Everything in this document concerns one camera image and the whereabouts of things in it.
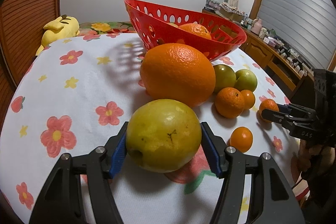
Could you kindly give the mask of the person's right hand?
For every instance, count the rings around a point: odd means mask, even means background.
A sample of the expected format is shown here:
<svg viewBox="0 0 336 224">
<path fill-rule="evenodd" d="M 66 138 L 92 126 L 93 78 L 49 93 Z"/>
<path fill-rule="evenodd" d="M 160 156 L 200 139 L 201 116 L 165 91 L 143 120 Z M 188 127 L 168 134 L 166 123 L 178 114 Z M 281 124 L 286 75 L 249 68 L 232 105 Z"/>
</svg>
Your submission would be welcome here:
<svg viewBox="0 0 336 224">
<path fill-rule="evenodd" d="M 298 169 L 301 177 L 311 181 L 322 175 L 334 165 L 335 148 L 325 145 L 313 145 L 309 141 L 300 140 L 298 151 Z"/>
</svg>

